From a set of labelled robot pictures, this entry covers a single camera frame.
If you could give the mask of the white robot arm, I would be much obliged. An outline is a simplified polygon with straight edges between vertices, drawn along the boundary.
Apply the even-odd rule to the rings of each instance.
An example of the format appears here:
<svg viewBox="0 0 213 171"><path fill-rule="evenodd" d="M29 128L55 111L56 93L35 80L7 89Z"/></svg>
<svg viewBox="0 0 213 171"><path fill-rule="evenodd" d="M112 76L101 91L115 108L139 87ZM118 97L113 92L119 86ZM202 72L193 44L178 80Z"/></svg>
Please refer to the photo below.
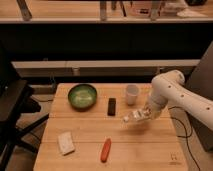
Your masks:
<svg viewBox="0 0 213 171"><path fill-rule="evenodd" d="M159 117L167 103L173 101L213 130L213 101L184 88L184 81L185 77L179 70L162 73L152 79L152 90L146 103L149 117Z"/></svg>

